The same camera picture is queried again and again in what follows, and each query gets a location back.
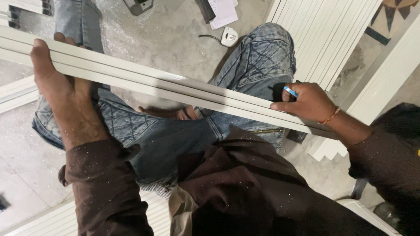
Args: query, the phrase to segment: blue pencil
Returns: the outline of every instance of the blue pencil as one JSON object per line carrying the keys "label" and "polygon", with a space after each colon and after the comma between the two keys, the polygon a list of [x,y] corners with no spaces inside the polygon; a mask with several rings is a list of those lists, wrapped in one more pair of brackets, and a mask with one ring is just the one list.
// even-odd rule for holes
{"label": "blue pencil", "polygon": [[297,98],[297,93],[295,93],[293,90],[291,90],[289,87],[284,86],[284,89],[288,91],[291,95],[295,96]]}

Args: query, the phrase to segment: shirt sleeve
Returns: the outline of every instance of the shirt sleeve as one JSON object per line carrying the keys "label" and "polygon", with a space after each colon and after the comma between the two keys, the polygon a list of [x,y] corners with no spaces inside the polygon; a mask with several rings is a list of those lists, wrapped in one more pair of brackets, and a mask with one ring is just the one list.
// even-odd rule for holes
{"label": "shirt sleeve", "polygon": [[140,150],[112,140],[66,153],[65,181],[73,184],[79,235],[153,235],[135,173],[127,161]]}
{"label": "shirt sleeve", "polygon": [[420,157],[418,150],[400,137],[376,129],[356,147],[349,148],[350,176],[366,178],[395,206],[401,223],[420,222]]}

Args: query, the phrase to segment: bare foot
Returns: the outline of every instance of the bare foot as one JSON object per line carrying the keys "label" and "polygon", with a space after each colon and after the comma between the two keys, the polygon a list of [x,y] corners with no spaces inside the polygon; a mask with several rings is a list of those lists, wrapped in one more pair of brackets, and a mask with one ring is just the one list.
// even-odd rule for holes
{"label": "bare foot", "polygon": [[152,116],[168,118],[168,119],[175,119],[181,121],[189,121],[189,120],[198,120],[197,115],[194,112],[193,107],[190,105],[185,109],[180,110],[162,110],[159,108],[150,108],[145,109],[143,107],[138,107],[137,111],[143,112]]}

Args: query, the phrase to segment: brown shirt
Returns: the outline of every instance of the brown shirt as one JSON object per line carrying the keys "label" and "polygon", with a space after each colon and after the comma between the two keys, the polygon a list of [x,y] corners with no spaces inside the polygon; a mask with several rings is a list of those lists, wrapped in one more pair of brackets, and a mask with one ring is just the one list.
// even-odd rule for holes
{"label": "brown shirt", "polygon": [[[104,140],[67,152],[60,180],[73,183],[79,235],[153,235],[127,162],[138,149]],[[419,222],[416,148],[376,130],[349,152],[350,175],[367,178],[403,221]],[[236,127],[204,155],[180,156],[178,167],[178,187],[194,201],[193,235],[385,235],[313,191],[272,145]]]}

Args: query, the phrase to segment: man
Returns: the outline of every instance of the man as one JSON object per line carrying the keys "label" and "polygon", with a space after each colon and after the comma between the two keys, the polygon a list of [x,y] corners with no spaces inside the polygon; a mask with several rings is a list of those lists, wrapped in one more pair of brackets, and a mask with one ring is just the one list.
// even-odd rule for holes
{"label": "man", "polygon": [[[56,40],[101,51],[100,37],[89,34],[99,33],[93,3],[58,0],[55,8],[57,17],[81,10],[58,20],[64,34]],[[73,184],[79,235],[153,235],[139,186],[165,197],[172,192],[171,235],[384,235],[308,187],[267,142],[280,144],[275,138],[282,129],[263,139],[245,130],[273,126],[201,108],[181,114],[201,118],[194,121],[139,113],[106,86],[57,72],[42,40],[34,41],[31,58],[42,94],[33,126],[67,151],[59,178]],[[212,84],[268,100],[270,88],[290,83],[294,71],[290,35],[264,24],[245,37]],[[297,101],[289,102],[283,91],[283,101],[271,108],[330,126],[349,148],[350,174],[367,178],[395,205],[402,223],[418,232],[417,151],[340,111],[317,84],[287,86]]]}

